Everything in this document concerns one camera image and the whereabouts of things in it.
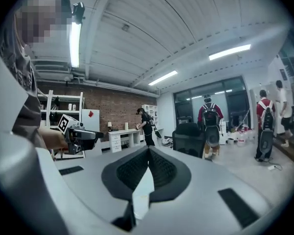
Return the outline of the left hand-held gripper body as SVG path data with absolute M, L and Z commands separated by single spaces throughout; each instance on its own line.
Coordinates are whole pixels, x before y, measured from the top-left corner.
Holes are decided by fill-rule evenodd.
M 76 155 L 82 150 L 81 126 L 78 120 L 63 114 L 59 123 L 58 130 L 64 135 L 64 139 L 68 145 L 70 155 Z

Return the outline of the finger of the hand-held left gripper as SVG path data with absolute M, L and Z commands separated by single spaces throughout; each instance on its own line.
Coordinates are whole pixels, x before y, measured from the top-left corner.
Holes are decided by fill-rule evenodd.
M 84 131 L 81 135 L 81 149 L 92 150 L 97 141 L 104 137 L 104 133 L 96 131 Z

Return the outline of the person's left forearm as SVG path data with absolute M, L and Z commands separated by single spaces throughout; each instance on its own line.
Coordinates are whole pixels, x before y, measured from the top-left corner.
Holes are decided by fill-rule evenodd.
M 65 140 L 65 137 L 60 131 L 48 129 L 46 127 L 40 127 L 38 132 L 41 135 L 48 150 L 68 149 L 68 144 Z

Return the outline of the white board with red mark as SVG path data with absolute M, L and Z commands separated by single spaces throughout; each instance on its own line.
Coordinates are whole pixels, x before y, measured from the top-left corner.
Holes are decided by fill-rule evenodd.
M 81 122 L 87 131 L 100 131 L 99 110 L 82 109 Z

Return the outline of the white desk with drawers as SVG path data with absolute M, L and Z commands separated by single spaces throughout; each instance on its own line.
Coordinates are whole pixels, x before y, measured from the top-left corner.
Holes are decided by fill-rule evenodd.
M 109 135 L 109 145 L 110 151 L 112 153 L 119 152 L 122 150 L 122 135 L 127 135 L 125 141 L 128 141 L 128 147 L 136 147 L 141 144 L 140 130 L 129 129 L 129 130 L 120 130 L 112 131 L 108 133 Z

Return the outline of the white storage shelf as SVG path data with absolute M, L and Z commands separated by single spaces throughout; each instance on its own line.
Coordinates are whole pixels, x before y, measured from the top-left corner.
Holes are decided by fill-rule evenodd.
M 58 130 L 62 115 L 68 115 L 78 121 L 82 119 L 85 101 L 83 93 L 79 95 L 61 95 L 50 90 L 47 94 L 39 92 L 38 99 L 42 114 L 42 126 Z

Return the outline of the black mesh office chair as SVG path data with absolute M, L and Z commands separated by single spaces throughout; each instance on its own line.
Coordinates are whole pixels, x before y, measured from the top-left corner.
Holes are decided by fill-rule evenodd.
M 205 135 L 196 123 L 182 123 L 172 133 L 173 150 L 194 156 L 203 157 Z

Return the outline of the black white backpack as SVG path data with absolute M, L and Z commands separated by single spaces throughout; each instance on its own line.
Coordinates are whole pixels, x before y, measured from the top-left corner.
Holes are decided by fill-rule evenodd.
M 272 149 L 274 128 L 275 128 L 275 116 L 273 112 L 273 102 L 270 100 L 269 105 L 266 106 L 263 101 L 259 101 L 258 104 L 264 109 L 261 115 L 261 135 L 259 149 L 262 154 L 267 154 Z
M 203 105 L 202 120 L 206 143 L 210 147 L 218 146 L 220 143 L 220 116 L 215 109 L 215 104 L 210 107 L 207 104 Z
M 154 131 L 155 135 L 157 136 L 157 138 L 161 139 L 162 136 L 155 125 L 154 118 L 151 115 L 148 115 L 148 123 L 153 128 L 153 131 Z

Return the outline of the person's grey t-shirt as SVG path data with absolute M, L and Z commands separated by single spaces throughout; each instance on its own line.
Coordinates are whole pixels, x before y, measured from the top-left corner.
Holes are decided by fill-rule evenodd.
M 27 99 L 16 118 L 12 131 L 31 141 L 35 147 L 46 148 L 39 133 L 41 109 L 35 74 L 30 57 L 25 54 L 19 42 L 14 23 L 5 27 L 0 34 L 0 56 L 12 76 L 27 93 Z

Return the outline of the group of clear water jugs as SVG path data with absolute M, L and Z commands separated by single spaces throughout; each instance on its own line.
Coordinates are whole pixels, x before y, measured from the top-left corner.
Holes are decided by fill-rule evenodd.
M 233 140 L 230 143 L 236 144 L 238 147 L 243 147 L 248 144 L 254 144 L 257 138 L 257 132 L 254 129 L 235 129 L 227 133 L 226 138 Z

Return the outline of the ceiling air conditioner unit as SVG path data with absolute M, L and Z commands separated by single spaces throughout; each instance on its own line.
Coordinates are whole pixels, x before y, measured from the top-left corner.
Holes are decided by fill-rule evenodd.
M 39 80 L 71 81 L 74 75 L 68 63 L 55 60 L 32 60 L 36 77 Z

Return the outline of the dark framed window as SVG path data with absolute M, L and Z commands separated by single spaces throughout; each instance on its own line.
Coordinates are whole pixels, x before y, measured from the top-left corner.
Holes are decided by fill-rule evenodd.
M 228 108 L 229 128 L 250 127 L 250 107 L 246 86 L 242 76 L 222 82 Z
M 194 122 L 191 91 L 184 90 L 173 94 L 176 125 Z

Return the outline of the long ceiling light panel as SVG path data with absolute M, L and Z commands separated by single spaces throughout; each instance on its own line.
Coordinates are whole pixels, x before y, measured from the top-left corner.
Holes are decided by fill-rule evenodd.
M 170 73 L 168 73 L 166 75 L 163 75 L 160 78 L 150 82 L 148 85 L 153 86 L 153 85 L 158 84 L 158 83 L 162 82 L 163 80 L 166 80 L 166 79 L 168 79 L 168 78 L 170 78 L 170 77 L 172 77 L 174 75 L 177 75 L 177 74 L 178 74 L 178 72 L 174 70 L 174 71 L 172 71 L 172 72 L 170 72 Z
M 212 61 L 212 60 L 215 60 L 215 59 L 227 56 L 227 55 L 232 55 L 232 54 L 235 54 L 235 53 L 238 53 L 238 52 L 250 50 L 250 47 L 251 47 L 251 44 L 243 45 L 243 46 L 239 46 L 239 47 L 234 47 L 234 48 L 231 48 L 231 49 L 227 49 L 227 50 L 224 50 L 224 51 L 209 55 L 209 60 Z
M 70 60 L 73 68 L 79 67 L 79 41 L 81 23 L 72 22 L 70 31 Z

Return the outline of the wooden step platform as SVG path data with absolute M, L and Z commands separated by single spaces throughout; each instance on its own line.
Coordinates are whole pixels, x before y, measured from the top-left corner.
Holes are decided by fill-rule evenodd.
M 289 141 L 288 147 L 282 147 L 284 141 L 284 137 L 277 136 L 274 139 L 273 145 L 294 162 L 294 139 Z

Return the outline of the white wall shelf unit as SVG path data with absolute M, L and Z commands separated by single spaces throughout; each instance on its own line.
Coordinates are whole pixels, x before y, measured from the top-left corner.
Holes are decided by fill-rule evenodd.
M 151 115 L 154 118 L 155 125 L 163 138 L 163 134 L 162 134 L 163 128 L 160 126 L 160 122 L 159 122 L 158 107 L 156 105 L 144 104 L 142 105 L 142 108 L 146 111 L 147 114 Z M 155 135 L 152 129 L 152 139 L 155 143 L 155 146 L 162 146 L 162 138 L 161 139 L 157 138 L 157 136 Z

